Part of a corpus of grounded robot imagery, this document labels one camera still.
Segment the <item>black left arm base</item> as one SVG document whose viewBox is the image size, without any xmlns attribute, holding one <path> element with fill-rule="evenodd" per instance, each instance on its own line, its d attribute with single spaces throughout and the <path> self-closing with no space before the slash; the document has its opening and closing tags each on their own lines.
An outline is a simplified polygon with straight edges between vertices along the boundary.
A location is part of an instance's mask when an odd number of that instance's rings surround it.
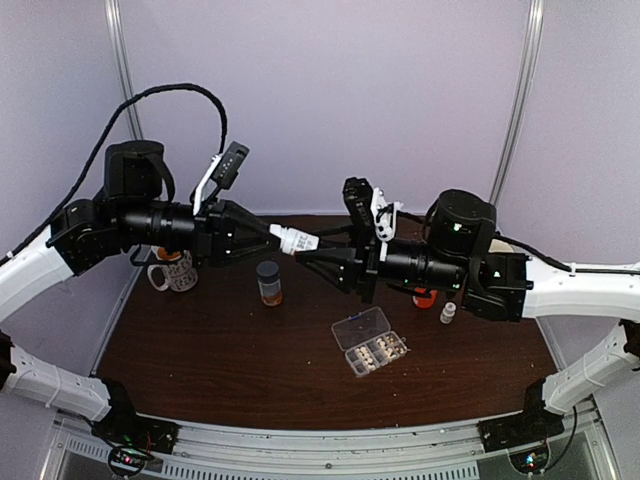
<svg viewBox="0 0 640 480">
<path fill-rule="evenodd" d="M 109 394 L 107 414 L 99 421 L 87 420 L 91 433 L 109 446 L 107 466 L 122 479 L 139 475 L 157 458 L 172 454 L 179 426 L 172 421 L 140 415 L 126 388 L 112 379 L 102 379 Z"/>
</svg>

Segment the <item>aluminium front rail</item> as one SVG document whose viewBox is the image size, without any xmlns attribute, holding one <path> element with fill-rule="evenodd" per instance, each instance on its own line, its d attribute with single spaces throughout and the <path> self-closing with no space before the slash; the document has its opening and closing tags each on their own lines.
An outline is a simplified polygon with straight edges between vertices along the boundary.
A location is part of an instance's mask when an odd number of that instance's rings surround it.
<svg viewBox="0 0 640 480">
<path fill-rule="evenodd" d="M 549 450 L 542 479 L 618 479 L 599 411 L 583 401 L 565 433 L 489 452 L 477 420 L 345 431 L 236 428 L 181 421 L 174 450 L 139 479 L 526 479 L 529 451 Z"/>
</svg>

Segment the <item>small white capped bottle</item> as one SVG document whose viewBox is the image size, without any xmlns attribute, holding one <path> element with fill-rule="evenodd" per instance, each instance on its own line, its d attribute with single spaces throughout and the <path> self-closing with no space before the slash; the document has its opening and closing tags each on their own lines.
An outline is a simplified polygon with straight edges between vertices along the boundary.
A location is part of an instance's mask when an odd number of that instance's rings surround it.
<svg viewBox="0 0 640 480">
<path fill-rule="evenodd" d="M 289 256 L 298 252 L 317 250 L 320 244 L 318 236 L 280 224 L 270 224 L 269 233 L 279 239 L 280 252 Z"/>
</svg>

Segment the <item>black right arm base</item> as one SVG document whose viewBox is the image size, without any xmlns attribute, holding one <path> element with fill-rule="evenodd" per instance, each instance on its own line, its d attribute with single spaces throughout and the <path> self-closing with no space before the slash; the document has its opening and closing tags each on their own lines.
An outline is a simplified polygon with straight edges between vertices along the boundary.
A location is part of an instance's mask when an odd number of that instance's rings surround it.
<svg viewBox="0 0 640 480">
<path fill-rule="evenodd" d="M 485 452 L 542 441 L 564 432 L 564 415 L 546 409 L 544 383 L 541 379 L 526 389 L 521 412 L 478 423 Z"/>
</svg>

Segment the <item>right aluminium frame post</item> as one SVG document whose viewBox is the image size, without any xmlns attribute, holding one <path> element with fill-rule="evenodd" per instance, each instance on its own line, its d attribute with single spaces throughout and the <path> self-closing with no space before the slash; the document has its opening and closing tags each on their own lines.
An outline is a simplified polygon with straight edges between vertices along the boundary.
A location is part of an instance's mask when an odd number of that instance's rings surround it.
<svg viewBox="0 0 640 480">
<path fill-rule="evenodd" d="M 494 206 L 498 206 L 504 193 L 509 170 L 515 157 L 517 142 L 524 121 L 527 100 L 536 73 L 544 28 L 544 14 L 544 0 L 531 0 L 529 2 L 529 11 L 521 51 L 518 78 L 501 155 L 490 192 L 490 203 Z"/>
</svg>

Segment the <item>cream ribbed mug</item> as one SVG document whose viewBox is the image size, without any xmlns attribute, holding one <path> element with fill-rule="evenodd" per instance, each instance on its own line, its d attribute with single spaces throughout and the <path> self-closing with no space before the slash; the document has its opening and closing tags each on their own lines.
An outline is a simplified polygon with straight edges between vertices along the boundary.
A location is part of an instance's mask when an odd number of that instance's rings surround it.
<svg viewBox="0 0 640 480">
<path fill-rule="evenodd" d="M 489 252 L 490 253 L 514 253 L 515 250 L 507 242 L 504 242 L 498 239 L 493 239 L 489 247 Z"/>
</svg>

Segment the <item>orange pill bottle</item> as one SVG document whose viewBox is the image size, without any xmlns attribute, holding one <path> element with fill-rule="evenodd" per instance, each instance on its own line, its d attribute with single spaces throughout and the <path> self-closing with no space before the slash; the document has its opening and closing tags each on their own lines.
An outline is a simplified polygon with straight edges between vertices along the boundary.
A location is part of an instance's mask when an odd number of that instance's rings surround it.
<svg viewBox="0 0 640 480">
<path fill-rule="evenodd" d="M 419 309 L 430 309 L 435 305 L 437 295 L 438 292 L 436 290 L 415 288 L 414 295 L 412 296 L 412 302 Z"/>
</svg>

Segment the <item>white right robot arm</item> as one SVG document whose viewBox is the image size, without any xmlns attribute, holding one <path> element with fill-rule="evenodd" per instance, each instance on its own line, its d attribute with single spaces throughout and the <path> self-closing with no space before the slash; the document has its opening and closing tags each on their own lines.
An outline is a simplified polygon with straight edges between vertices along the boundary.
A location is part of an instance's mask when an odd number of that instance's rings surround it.
<svg viewBox="0 0 640 480">
<path fill-rule="evenodd" d="M 419 241 L 395 236 L 397 203 L 379 190 L 347 188 L 348 241 L 328 246 L 297 234 L 289 254 L 345 293 L 373 298 L 380 282 L 404 293 L 415 288 L 459 295 L 460 306 L 490 321 L 559 316 L 617 318 L 595 347 L 533 389 L 532 404 L 513 419 L 519 440 L 535 440 L 579 401 L 619 373 L 639 365 L 639 267 L 567 264 L 500 235 L 495 207 L 463 190 L 439 195 Z"/>
</svg>

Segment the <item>aluminium frame post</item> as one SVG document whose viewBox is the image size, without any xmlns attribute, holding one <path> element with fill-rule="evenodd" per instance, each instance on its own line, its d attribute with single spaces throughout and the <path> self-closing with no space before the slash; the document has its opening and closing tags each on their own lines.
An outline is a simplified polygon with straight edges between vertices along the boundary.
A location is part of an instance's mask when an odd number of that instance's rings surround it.
<svg viewBox="0 0 640 480">
<path fill-rule="evenodd" d="M 128 61 L 120 2 L 118 0 L 105 0 L 104 6 L 121 92 L 123 98 L 129 100 L 135 94 L 135 91 Z M 127 108 L 126 117 L 131 137 L 134 140 L 143 140 L 144 134 L 136 105 Z"/>
<path fill-rule="evenodd" d="M 518 78 L 501 155 L 490 192 L 490 203 L 494 206 L 498 206 L 504 193 L 509 170 L 515 157 L 517 142 L 524 121 L 527 100 L 536 73 L 544 28 L 544 14 L 544 0 L 531 0 L 529 2 L 529 11 L 521 51 Z"/>
</svg>

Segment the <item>patterned mug with orange interior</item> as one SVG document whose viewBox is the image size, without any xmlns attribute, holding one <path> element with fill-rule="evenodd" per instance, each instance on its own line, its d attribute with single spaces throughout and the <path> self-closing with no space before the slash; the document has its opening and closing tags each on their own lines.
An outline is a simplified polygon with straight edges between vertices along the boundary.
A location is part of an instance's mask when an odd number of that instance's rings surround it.
<svg viewBox="0 0 640 480">
<path fill-rule="evenodd" d="M 162 247 L 152 247 L 152 263 L 146 274 L 151 286 L 159 292 L 186 292 L 198 283 L 199 277 L 188 250 L 169 252 Z"/>
</svg>

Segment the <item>white pill bottle green label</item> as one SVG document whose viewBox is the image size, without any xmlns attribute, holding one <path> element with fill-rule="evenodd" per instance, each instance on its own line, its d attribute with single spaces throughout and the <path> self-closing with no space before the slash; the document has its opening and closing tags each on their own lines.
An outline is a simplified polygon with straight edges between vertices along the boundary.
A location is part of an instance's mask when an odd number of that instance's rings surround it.
<svg viewBox="0 0 640 480">
<path fill-rule="evenodd" d="M 454 302 L 447 302 L 441 310 L 440 322 L 445 325 L 450 324 L 455 318 L 456 311 L 457 305 Z"/>
</svg>

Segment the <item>grey capped pill bottle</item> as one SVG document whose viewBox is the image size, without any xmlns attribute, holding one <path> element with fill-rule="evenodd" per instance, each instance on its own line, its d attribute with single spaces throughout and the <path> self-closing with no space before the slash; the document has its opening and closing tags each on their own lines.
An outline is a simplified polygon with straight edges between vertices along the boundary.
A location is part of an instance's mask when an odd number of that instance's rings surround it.
<svg viewBox="0 0 640 480">
<path fill-rule="evenodd" d="M 263 304 L 269 307 L 280 305 L 283 293 L 278 264 L 271 260 L 260 262 L 256 267 L 256 278 Z"/>
</svg>

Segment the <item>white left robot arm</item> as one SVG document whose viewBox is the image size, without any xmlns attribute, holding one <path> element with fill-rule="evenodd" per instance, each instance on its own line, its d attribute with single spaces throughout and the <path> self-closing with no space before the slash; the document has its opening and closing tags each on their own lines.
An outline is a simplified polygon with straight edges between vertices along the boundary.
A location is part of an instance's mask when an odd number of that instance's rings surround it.
<svg viewBox="0 0 640 480">
<path fill-rule="evenodd" d="M 280 229 L 233 201 L 231 186 L 249 151 L 232 143 L 216 156 L 191 204 L 174 202 L 175 185 L 156 141 L 127 141 L 105 152 L 104 183 L 91 199 L 64 203 L 19 252 L 1 264 L 1 317 L 132 247 L 188 252 L 223 266 L 281 246 Z M 123 444 L 137 442 L 144 424 L 117 381 L 87 377 L 41 360 L 1 337 L 1 391 L 105 425 Z"/>
</svg>

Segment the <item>left aluminium frame post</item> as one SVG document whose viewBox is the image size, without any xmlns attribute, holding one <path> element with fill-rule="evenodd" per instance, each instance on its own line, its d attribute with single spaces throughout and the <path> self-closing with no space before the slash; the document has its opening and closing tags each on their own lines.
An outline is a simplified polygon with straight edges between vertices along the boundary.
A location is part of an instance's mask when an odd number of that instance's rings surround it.
<svg viewBox="0 0 640 480">
<path fill-rule="evenodd" d="M 120 2 L 118 0 L 105 0 L 104 6 L 121 92 L 123 98 L 129 100 L 135 94 L 135 91 L 128 61 Z M 126 117 L 131 137 L 134 140 L 143 140 L 144 134 L 136 105 L 127 108 Z"/>
</svg>

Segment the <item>clear plastic pill organizer box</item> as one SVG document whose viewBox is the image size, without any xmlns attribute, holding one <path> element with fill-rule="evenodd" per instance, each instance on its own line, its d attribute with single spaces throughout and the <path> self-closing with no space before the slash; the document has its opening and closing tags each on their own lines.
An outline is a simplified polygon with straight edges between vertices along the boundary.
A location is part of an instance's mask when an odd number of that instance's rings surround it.
<svg viewBox="0 0 640 480">
<path fill-rule="evenodd" d="M 409 352 L 378 306 L 335 322 L 331 331 L 357 378 L 368 376 Z"/>
</svg>

